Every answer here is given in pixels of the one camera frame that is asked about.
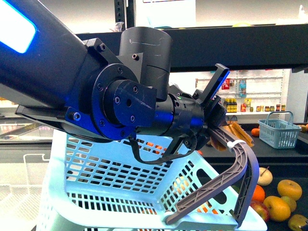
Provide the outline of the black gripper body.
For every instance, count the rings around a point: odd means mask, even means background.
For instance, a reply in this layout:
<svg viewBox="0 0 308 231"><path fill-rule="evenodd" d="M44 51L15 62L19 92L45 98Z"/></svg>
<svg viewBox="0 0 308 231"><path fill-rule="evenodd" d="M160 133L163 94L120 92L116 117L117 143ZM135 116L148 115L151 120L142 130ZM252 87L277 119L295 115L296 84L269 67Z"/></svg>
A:
<svg viewBox="0 0 308 231"><path fill-rule="evenodd" d="M177 95L182 99L193 99L201 106L204 112L203 127L195 135L187 137L174 137L168 149L179 149L184 144L188 149L201 149L211 139L208 133L208 127L218 127L225 122L226 109L220 103L220 97L216 95L218 89L229 75L229 69L222 64L215 64L217 70L212 76L206 88L196 90L193 95L189 95L178 88L177 85L171 85L169 93Z"/></svg>

